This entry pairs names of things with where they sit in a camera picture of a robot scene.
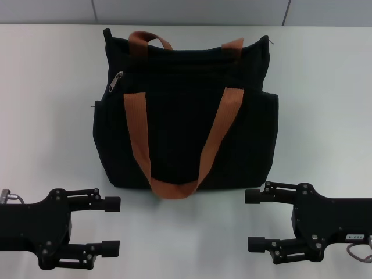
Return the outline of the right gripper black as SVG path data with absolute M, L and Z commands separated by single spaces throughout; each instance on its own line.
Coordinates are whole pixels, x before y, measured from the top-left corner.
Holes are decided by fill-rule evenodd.
M 327 198 L 309 183 L 266 181 L 263 191 L 245 191 L 246 204 L 263 202 L 294 205 L 292 225 L 296 238 L 248 237 L 248 251 L 268 251 L 274 264 L 322 261 L 331 244 L 371 245 L 370 198 Z

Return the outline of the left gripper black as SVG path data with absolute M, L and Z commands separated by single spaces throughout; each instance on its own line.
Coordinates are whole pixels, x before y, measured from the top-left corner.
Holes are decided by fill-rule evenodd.
M 55 268 L 92 270 L 98 256 L 118 257 L 120 241 L 66 244 L 71 212 L 120 211 L 121 198 L 101 198 L 99 189 L 65 191 L 53 189 L 36 203 L 1 205 L 1 251 L 28 251 L 36 255 L 43 270 Z

